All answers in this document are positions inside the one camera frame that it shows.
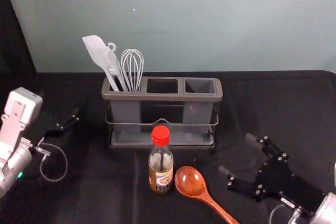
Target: whisk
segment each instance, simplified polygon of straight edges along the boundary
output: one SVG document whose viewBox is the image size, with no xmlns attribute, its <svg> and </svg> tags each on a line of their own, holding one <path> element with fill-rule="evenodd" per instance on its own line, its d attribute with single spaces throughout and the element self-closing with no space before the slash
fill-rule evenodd
<svg viewBox="0 0 336 224">
<path fill-rule="evenodd" d="M 136 49 L 126 49 L 121 55 L 121 72 L 126 85 L 131 92 L 140 89 L 144 59 L 142 53 Z"/>
</svg>

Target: black tablecloth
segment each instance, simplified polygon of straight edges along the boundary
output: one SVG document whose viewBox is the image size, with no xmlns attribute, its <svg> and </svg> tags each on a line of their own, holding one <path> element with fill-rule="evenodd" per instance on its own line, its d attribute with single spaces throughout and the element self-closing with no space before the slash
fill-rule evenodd
<svg viewBox="0 0 336 224">
<path fill-rule="evenodd" d="M 238 176 L 253 178 L 264 157 L 244 144 L 247 132 L 268 135 L 289 154 L 293 172 L 326 192 L 334 190 L 334 74 L 294 71 L 160 75 L 221 80 L 224 97 L 216 128 L 217 152 L 210 156 L 209 151 L 173 150 L 174 167 L 194 165 L 195 158 L 205 159 L 197 168 L 210 194 L 240 223 L 268 223 L 270 212 L 280 204 L 273 199 L 255 202 L 228 191 L 226 178 L 218 174 L 218 166 L 225 164 Z M 101 73 L 41 73 L 24 80 L 0 76 L 0 108 L 8 93 L 20 86 L 44 92 L 41 113 L 50 117 L 65 119 L 79 101 L 85 102 L 85 112 L 73 132 L 49 140 L 68 156 L 67 177 L 55 184 L 41 179 L 41 156 L 36 155 L 24 178 L 1 199 L 0 223 L 223 223 L 209 207 L 176 191 L 166 196 L 151 193 L 149 150 L 108 148 L 101 98 L 103 77 Z M 62 160 L 54 160 L 53 165 L 62 167 Z M 283 208 L 275 215 L 274 223 L 284 223 L 290 215 L 290 210 Z"/>
</svg>

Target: spoon bowl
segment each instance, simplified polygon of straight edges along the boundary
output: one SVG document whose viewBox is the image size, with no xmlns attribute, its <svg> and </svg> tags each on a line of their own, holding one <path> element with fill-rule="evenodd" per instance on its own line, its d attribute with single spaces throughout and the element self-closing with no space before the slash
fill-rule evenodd
<svg viewBox="0 0 336 224">
<path fill-rule="evenodd" d="M 175 187 L 182 195 L 205 202 L 216 210 L 228 224 L 239 224 L 208 193 L 202 174 L 191 166 L 182 166 L 175 174 Z"/>
</svg>

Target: teal wall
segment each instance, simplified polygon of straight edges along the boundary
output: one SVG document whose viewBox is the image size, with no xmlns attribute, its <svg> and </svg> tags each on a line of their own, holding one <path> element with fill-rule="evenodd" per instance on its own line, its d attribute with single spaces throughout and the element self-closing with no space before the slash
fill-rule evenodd
<svg viewBox="0 0 336 224">
<path fill-rule="evenodd" d="M 12 0 L 39 72 L 100 71 L 81 38 L 145 71 L 336 71 L 336 0 Z"/>
</svg>

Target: gray utensil caddy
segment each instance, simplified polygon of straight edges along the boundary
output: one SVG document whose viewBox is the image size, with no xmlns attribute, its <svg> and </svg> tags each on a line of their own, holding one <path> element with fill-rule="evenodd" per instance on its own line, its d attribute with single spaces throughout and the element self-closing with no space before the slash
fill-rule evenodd
<svg viewBox="0 0 336 224">
<path fill-rule="evenodd" d="M 110 147 L 148 148 L 159 124 L 171 129 L 171 146 L 214 146 L 222 85 L 214 78 L 142 77 L 139 92 L 114 92 L 102 86 Z"/>
</svg>

